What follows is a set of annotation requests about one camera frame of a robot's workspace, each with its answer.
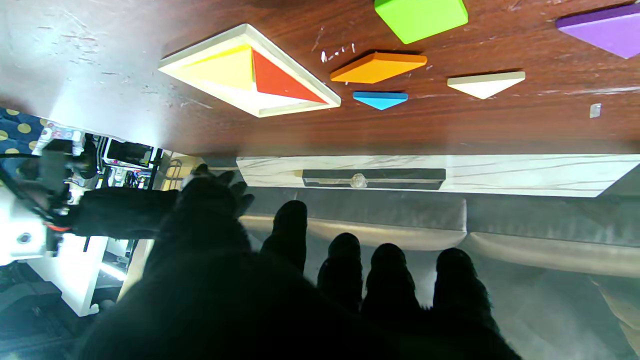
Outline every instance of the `tabletop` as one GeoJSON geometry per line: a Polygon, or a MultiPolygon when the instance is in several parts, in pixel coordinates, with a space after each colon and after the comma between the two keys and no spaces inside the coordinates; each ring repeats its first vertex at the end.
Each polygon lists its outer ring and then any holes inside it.
{"type": "Polygon", "coordinates": [[[184,154],[633,153],[640,56],[572,38],[555,20],[616,0],[465,1],[464,26],[404,45],[371,0],[6,0],[0,106],[184,154]],[[342,98],[340,108],[258,119],[157,70],[161,58],[249,23],[342,98]],[[330,81],[372,50],[428,57],[373,85],[330,81]],[[322,53],[336,54],[323,61],[322,53]],[[480,100],[447,78],[527,78],[480,100]],[[379,111],[354,91],[405,91],[379,111]],[[589,107],[602,103],[591,119],[589,107]]]}

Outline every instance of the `red triangle piece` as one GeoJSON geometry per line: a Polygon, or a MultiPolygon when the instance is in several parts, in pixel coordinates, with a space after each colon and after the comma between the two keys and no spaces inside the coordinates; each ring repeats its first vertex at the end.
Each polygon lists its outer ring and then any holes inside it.
{"type": "Polygon", "coordinates": [[[326,101],[320,99],[318,95],[305,88],[256,50],[253,50],[253,68],[258,92],[326,104],[326,101]]]}

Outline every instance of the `purple triangle piece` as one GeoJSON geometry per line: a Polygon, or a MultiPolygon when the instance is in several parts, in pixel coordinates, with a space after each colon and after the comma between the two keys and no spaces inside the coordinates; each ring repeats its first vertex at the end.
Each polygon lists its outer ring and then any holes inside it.
{"type": "Polygon", "coordinates": [[[625,59],[640,53],[640,3],[558,19],[556,27],[625,59]]]}

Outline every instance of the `green square piece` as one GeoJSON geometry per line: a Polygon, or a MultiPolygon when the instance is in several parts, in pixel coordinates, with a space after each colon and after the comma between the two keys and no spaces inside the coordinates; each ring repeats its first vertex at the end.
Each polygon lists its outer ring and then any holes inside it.
{"type": "Polygon", "coordinates": [[[376,12],[409,44],[469,21],[462,0],[376,0],[376,12]]]}

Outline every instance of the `finger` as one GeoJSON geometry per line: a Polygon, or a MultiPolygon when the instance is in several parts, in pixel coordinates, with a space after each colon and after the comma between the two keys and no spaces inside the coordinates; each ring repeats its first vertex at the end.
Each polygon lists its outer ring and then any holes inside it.
{"type": "Polygon", "coordinates": [[[235,174],[233,171],[225,171],[218,176],[218,181],[223,183],[225,186],[229,186],[231,181],[233,181],[234,176],[235,174]]]}
{"type": "Polygon", "coordinates": [[[240,197],[246,191],[246,182],[238,181],[237,183],[231,185],[231,192],[235,197],[240,197]]]}
{"type": "Polygon", "coordinates": [[[249,207],[251,206],[251,204],[253,204],[254,200],[255,200],[255,196],[253,196],[250,193],[243,196],[238,202],[236,217],[243,216],[244,213],[246,213],[246,211],[249,210],[249,207]]]}
{"type": "Polygon", "coordinates": [[[207,166],[207,164],[200,164],[198,165],[196,170],[193,171],[194,175],[204,175],[208,173],[209,173],[209,167],[207,166]]]}

